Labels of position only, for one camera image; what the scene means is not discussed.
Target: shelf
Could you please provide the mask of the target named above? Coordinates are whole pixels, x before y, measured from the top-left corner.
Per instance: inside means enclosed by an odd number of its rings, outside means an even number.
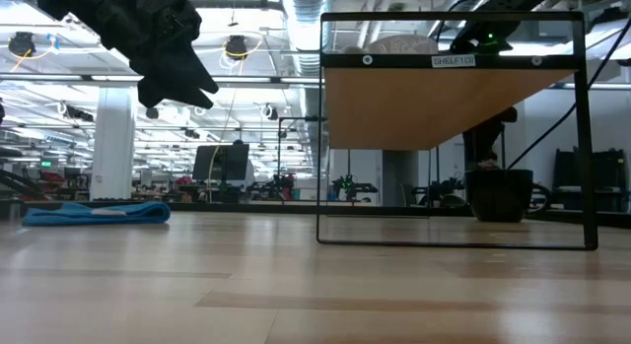
[[[329,145],[429,150],[573,69],[324,68]]]

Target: shelf label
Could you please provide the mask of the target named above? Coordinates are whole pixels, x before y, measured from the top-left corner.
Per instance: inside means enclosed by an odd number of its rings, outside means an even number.
[[[473,54],[457,54],[432,57],[432,68],[475,67]]]

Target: wooden floor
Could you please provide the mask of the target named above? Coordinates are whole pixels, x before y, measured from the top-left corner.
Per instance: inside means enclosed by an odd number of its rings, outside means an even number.
[[[433,241],[581,236],[577,226],[466,219],[323,224],[328,237],[407,230]],[[602,228],[600,240],[596,252],[319,245],[307,215],[4,224],[0,343],[629,344],[631,232]]]

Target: cable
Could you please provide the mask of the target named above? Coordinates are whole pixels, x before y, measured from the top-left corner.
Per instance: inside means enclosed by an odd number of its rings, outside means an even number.
[[[50,40],[50,47],[48,48],[48,50],[42,54],[40,54],[39,56],[35,56],[35,57],[29,57],[29,53],[31,53],[31,50],[29,49],[29,51],[27,52],[27,54],[23,56],[19,56],[17,54],[14,54],[13,52],[10,52],[12,56],[16,57],[16,58],[21,58],[23,60],[36,60],[36,59],[40,59],[42,57],[44,57],[45,55],[47,55],[48,53],[52,52],[52,50],[55,49],[55,40],[51,39]]]
[[[627,24],[624,26],[624,28],[622,29],[622,31],[618,35],[618,38],[613,43],[613,46],[611,47],[611,49],[607,52],[607,54],[604,56],[604,59],[602,59],[602,61],[600,62],[600,65],[598,66],[598,68],[596,69],[596,72],[594,73],[594,75],[590,79],[590,82],[588,83],[588,90],[592,88],[592,85],[594,84],[594,82],[596,81],[598,76],[600,75],[600,72],[602,72],[602,70],[604,69],[604,66],[609,61],[609,58],[611,58],[611,55],[616,50],[616,48],[618,47],[618,45],[620,44],[622,39],[627,35],[627,32],[629,31],[629,28],[631,28],[631,17],[629,18],[629,20],[627,20]],[[574,102],[574,104],[572,104],[572,107],[570,107],[570,109],[567,112],[565,112],[565,114],[563,116],[561,116],[561,118],[559,118],[558,121],[556,121],[550,128],[548,128],[547,131],[545,131],[541,136],[539,136],[539,138],[537,138],[531,145],[529,145],[528,148],[526,148],[525,151],[523,151],[517,158],[515,158],[515,160],[509,165],[508,170],[512,169],[534,147],[536,147],[536,145],[538,145],[541,141],[543,141],[545,139],[545,137],[547,137],[550,133],[552,133],[552,131],[554,131],[557,127],[559,127],[561,125],[561,123],[563,123],[563,121],[565,121],[572,114],[572,112],[574,112],[575,109],[576,109],[576,102]]]
[[[219,66],[223,69],[233,69],[238,66],[240,61],[232,61],[226,54],[226,51],[222,49],[221,55],[219,56]]]
[[[454,3],[454,4],[453,4],[453,5],[449,8],[448,12],[450,12],[450,11],[451,11],[451,10],[453,10],[453,9],[455,9],[455,8],[456,8],[456,6],[458,6],[458,5],[460,5],[460,4],[464,3],[464,2],[467,2],[467,1],[469,1],[469,0],[458,0],[458,1],[456,1],[456,2],[455,2],[455,3]],[[440,23],[440,24],[439,24],[439,26],[438,26],[438,33],[437,33],[437,35],[436,35],[436,44],[440,44],[440,43],[441,43],[441,33],[443,32],[443,26],[444,26],[444,25],[445,25],[445,20],[441,20],[441,23]]]
[[[239,67],[239,75],[242,75],[242,73],[244,72],[244,65],[245,65],[245,59],[242,59],[241,61],[241,67]],[[226,128],[228,128],[228,121],[230,121],[230,115],[233,113],[233,106],[235,105],[235,100],[237,99],[237,89],[235,89],[233,91],[233,100],[230,102],[230,109],[228,110],[228,113],[226,114],[226,121],[224,121],[224,128],[221,131],[221,135],[219,136],[219,143],[221,143],[221,141],[224,139],[224,134],[226,133]],[[211,174],[213,172],[213,165],[215,164],[215,157],[217,156],[217,152],[219,152],[219,149],[221,148],[221,145],[217,145],[217,148],[215,148],[215,152],[213,152],[213,157],[210,160],[210,169],[208,171],[208,184],[206,185],[206,190],[208,192],[208,203],[211,203],[213,201],[213,193],[212,190],[210,190],[210,184],[211,182]]]
[[[255,53],[258,50],[258,48],[261,46],[261,44],[263,43],[263,34],[261,34],[261,33],[259,33],[259,34],[260,34],[260,39],[258,40],[258,43],[256,44],[256,47],[253,48],[252,50],[250,50],[250,51],[248,51],[246,53],[232,53],[232,52],[229,52],[228,49],[226,49],[226,47],[228,46],[228,43],[224,42],[224,52],[226,52],[226,54],[231,56],[231,57],[245,57],[245,56],[247,56],[247,55],[249,55],[251,53]]]
[[[16,69],[18,69],[20,67],[20,65],[22,64],[22,62],[24,62],[25,58],[27,58],[27,56],[31,53],[31,49],[29,48],[29,50],[27,51],[27,53],[24,54],[23,57],[20,57],[20,60],[18,61],[18,63],[16,63],[16,65],[11,69],[11,71],[9,73],[13,73],[16,71]]]

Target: white column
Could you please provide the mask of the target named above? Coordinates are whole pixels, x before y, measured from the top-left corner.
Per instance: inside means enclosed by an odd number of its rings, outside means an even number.
[[[126,88],[101,88],[90,198],[129,198],[136,109]]]

